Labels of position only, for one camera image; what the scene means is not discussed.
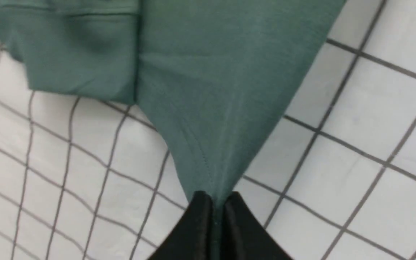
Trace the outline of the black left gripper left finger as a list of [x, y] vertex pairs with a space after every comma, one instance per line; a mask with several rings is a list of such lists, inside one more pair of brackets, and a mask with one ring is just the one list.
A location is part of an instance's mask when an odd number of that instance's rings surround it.
[[196, 191], [176, 226], [149, 260], [209, 260], [212, 211], [211, 197]]

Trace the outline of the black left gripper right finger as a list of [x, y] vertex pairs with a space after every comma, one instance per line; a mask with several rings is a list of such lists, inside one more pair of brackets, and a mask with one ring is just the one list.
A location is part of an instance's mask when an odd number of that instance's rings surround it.
[[234, 191], [224, 204], [225, 260], [291, 260]]

